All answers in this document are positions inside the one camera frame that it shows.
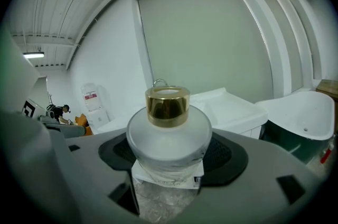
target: gold cap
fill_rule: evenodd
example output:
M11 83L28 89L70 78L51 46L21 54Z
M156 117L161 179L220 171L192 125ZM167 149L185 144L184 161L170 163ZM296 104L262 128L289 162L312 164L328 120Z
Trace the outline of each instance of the gold cap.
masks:
M184 87L162 86L146 91L148 120L159 127L182 125L188 118L190 92Z

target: white wall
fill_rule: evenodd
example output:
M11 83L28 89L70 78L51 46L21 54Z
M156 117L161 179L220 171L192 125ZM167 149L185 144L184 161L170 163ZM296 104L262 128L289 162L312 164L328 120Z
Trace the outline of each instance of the white wall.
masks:
M71 113L64 113L63 118L75 121L75 116L80 117L81 110L71 88L69 73L62 70L39 71L41 76L47 76L47 87L52 95L53 104L56 106L68 105Z
M323 79L338 80L338 16L330 0L310 0L322 30L326 73Z
M110 120L145 105L146 82L134 28L134 0L117 0L90 29L70 67L74 96L86 114L81 87L93 82Z
M28 98L30 100L33 100L36 104L38 104L42 108L46 108L49 105L46 77L37 79Z

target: orange chair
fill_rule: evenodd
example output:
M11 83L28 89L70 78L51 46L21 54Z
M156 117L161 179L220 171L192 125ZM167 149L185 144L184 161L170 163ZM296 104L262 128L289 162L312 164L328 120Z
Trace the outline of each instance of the orange chair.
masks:
M78 124L78 125L81 125L81 126L84 126L86 128L86 133L83 135L83 136L90 136L92 135L92 131L90 129L90 126L87 126L88 125L88 121L87 121L87 118L84 114L81 114L80 117L75 117L75 122Z

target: black mat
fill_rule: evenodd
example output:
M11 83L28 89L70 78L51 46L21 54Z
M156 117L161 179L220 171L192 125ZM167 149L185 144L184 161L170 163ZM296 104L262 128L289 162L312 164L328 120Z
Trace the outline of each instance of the black mat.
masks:
M103 143L100 158L114 170L131 170L136 157L129 147L126 133ZM227 185L237 178L248 164L248 155L240 145L212 133L203 158L204 176L201 186Z

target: white tub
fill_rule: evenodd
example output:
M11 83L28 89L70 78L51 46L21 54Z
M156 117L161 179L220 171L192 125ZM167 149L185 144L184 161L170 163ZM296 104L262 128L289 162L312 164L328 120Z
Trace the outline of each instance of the white tub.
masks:
M302 137L326 140L334 133L334 101L315 91L256 103L274 124Z

